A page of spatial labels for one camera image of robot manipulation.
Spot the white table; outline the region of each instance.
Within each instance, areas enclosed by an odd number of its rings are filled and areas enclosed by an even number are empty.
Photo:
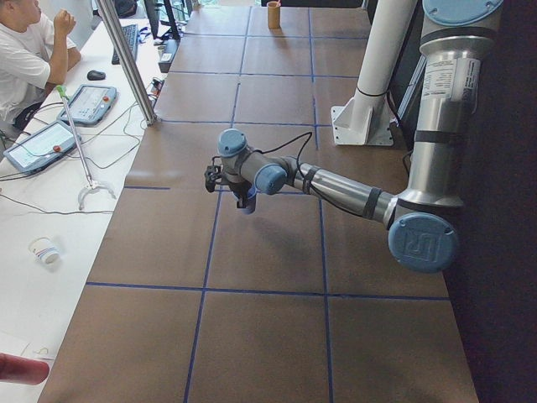
[[[134,23],[138,28],[147,25],[146,20],[122,21],[122,24]],[[149,37],[138,48],[138,70],[146,86],[153,77],[162,78],[158,52],[152,42]],[[125,113],[135,99],[122,67],[111,64],[112,43],[104,24],[97,27],[81,53],[81,62],[68,73],[67,94],[74,94],[80,84],[92,82],[114,86],[118,91],[115,105],[100,124],[79,128],[83,141],[99,133],[83,147],[86,157],[105,166],[137,144],[143,136],[145,120],[138,106],[132,108],[130,117]],[[93,69],[105,71],[107,78],[88,81],[86,73]],[[53,91],[44,105],[59,101],[59,94]],[[60,108],[45,108],[36,118],[50,123],[56,119]],[[44,126],[37,119],[26,128],[30,133]],[[125,125],[126,132],[133,137],[123,132]],[[97,181],[111,183],[119,197],[136,151],[134,149],[105,170],[89,163],[91,174]],[[77,157],[78,153],[74,151],[71,155]],[[15,172],[6,159],[0,163],[0,176]],[[48,212],[77,212],[77,197],[86,185],[81,161],[64,158],[36,176],[0,182],[0,194]],[[27,358],[50,358],[49,363],[54,362],[110,221],[110,212],[117,203],[107,191],[92,193],[84,201],[85,212],[99,213],[40,214],[33,208],[0,197],[0,352]],[[28,250],[32,240],[43,236],[49,237],[60,250],[60,259],[53,264],[42,264]],[[0,401],[35,402],[43,386],[44,383],[37,386],[0,383]]]

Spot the brown cylinder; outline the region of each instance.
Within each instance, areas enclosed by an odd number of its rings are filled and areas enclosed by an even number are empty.
[[[37,385],[47,379],[49,371],[43,361],[0,353],[0,382]]]
[[[267,3],[267,15],[268,15],[268,27],[270,29],[279,28],[279,10],[280,2],[268,2]]]

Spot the tablet device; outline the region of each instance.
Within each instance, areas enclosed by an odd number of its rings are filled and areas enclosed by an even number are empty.
[[[46,128],[6,149],[3,154],[20,172],[42,170],[62,158],[76,145],[69,126],[54,121]]]
[[[82,84],[68,102],[70,115],[76,125],[95,126],[104,118],[117,97],[113,86],[94,86]],[[62,109],[58,119],[69,124]]]

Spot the robotic arm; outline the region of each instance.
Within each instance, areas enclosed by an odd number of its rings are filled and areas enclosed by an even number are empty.
[[[229,186],[237,207],[255,208],[257,191],[292,186],[388,229],[392,255],[405,267],[434,273],[459,249],[455,222],[466,125],[476,108],[481,60],[493,47],[502,0],[424,0],[420,51],[427,58],[407,188],[392,195],[293,157],[267,157],[244,133],[229,128],[218,140],[222,165],[206,171],[206,189]]]

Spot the black keyboard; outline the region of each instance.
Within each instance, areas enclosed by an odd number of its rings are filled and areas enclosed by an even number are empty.
[[[125,39],[127,40],[128,48],[131,50],[134,60],[136,60],[136,55],[138,54],[138,26],[137,24],[130,24],[121,28],[123,30],[123,35],[125,35]],[[119,64],[119,56],[115,49],[114,54],[112,55],[112,64]]]

